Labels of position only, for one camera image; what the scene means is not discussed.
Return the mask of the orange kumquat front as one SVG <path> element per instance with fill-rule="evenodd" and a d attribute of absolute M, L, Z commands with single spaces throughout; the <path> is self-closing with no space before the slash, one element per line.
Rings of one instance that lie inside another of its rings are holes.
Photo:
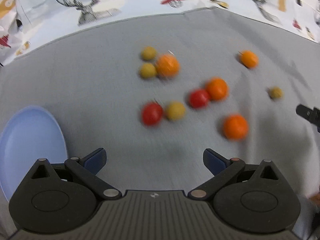
<path fill-rule="evenodd" d="M 229 140 L 242 140 L 248 135 L 249 125 L 240 114 L 225 117 L 222 125 L 223 135 Z"/>

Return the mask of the yellow-green small fruit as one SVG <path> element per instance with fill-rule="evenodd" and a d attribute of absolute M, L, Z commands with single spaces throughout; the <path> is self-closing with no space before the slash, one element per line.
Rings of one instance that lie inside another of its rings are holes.
<path fill-rule="evenodd" d="M 179 101 L 170 102 L 165 108 L 165 117 L 170 121 L 181 120 L 185 116 L 185 105 Z"/>

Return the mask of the red cherry tomato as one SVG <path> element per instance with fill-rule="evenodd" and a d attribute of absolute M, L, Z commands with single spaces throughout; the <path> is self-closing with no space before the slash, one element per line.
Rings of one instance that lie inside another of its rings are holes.
<path fill-rule="evenodd" d="M 209 102 L 209 94 L 204 89 L 196 89 L 189 93 L 188 103 L 194 109 L 207 107 Z"/>
<path fill-rule="evenodd" d="M 145 126 L 155 126 L 163 118 L 163 108 L 157 102 L 148 102 L 142 108 L 141 119 Z"/>

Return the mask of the light blue plastic plate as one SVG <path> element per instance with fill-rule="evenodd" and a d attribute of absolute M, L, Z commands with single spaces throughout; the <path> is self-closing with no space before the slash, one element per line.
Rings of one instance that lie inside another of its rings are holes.
<path fill-rule="evenodd" d="M 49 111 L 27 106 L 10 118 L 1 133 L 1 189 L 7 201 L 40 158 L 63 163 L 68 158 L 66 142 Z"/>

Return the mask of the grey cloth mat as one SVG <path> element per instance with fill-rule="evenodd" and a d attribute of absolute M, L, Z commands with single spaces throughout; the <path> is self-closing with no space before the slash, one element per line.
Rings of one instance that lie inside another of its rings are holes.
<path fill-rule="evenodd" d="M 157 50 L 144 61 L 143 48 Z M 246 68 L 239 52 L 259 57 Z M 144 63 L 172 54 L 175 77 L 143 79 Z M 229 95 L 194 109 L 189 93 L 213 77 Z M 272 100 L 277 86 L 283 97 Z M 142 123 L 148 102 L 163 108 L 155 126 Z M 170 121 L 165 108 L 185 105 Z M 35 161 L 9 200 L 12 239 L 319 239 L 319 132 L 296 114 L 319 109 L 319 44 L 220 9 L 145 16 L 80 31 L 1 70 L 1 130 L 27 106 L 49 111 L 68 158 L 98 148 L 107 154 L 97 177 L 122 197 L 97 197 L 46 158 Z M 223 135 L 225 117 L 242 115 L 245 139 Z M 212 200 L 188 193 L 213 178 L 203 163 L 210 148 L 246 164 Z"/>

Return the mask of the orange kumquat with stem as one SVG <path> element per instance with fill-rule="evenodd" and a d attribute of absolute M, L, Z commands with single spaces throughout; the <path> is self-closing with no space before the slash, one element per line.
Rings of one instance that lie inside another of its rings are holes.
<path fill-rule="evenodd" d="M 156 61 L 156 70 L 159 77 L 175 77 L 180 71 L 180 63 L 172 54 L 164 54 Z"/>

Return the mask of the deer print white cloth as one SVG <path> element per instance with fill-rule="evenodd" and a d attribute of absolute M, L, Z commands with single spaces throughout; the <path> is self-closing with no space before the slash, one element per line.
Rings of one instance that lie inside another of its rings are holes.
<path fill-rule="evenodd" d="M 1 65 L 95 25 L 202 8 L 228 10 L 319 42 L 319 0 L 1 0 Z"/>

